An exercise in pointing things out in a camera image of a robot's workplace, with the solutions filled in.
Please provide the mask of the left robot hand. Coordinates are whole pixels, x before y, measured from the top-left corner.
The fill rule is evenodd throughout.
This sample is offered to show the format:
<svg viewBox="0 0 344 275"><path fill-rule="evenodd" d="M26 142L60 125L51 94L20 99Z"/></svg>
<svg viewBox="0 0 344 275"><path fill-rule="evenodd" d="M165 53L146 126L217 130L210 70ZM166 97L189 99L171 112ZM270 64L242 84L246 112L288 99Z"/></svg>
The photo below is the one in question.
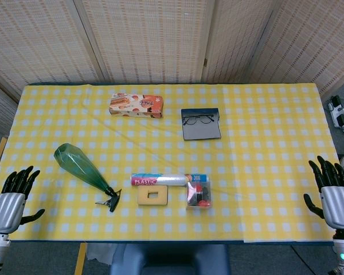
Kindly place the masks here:
<svg viewBox="0 0 344 275"><path fill-rule="evenodd" d="M0 234L11 234L19 226L39 219L45 209L35 214L23 216L26 201L33 183L40 171L33 171L33 166L12 172L5 180L0 193Z"/></svg>

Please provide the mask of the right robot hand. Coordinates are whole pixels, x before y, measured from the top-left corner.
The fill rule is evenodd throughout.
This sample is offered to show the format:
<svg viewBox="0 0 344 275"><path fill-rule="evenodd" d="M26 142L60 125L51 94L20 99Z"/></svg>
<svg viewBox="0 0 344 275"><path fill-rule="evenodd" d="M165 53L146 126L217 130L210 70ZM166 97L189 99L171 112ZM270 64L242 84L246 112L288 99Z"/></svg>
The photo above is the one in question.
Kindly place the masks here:
<svg viewBox="0 0 344 275"><path fill-rule="evenodd" d="M303 194L307 208L325 220L335 230L344 230L344 157L340 163L330 163L321 156L318 163L308 163L314 173L321 207L316 206L309 194Z"/></svg>

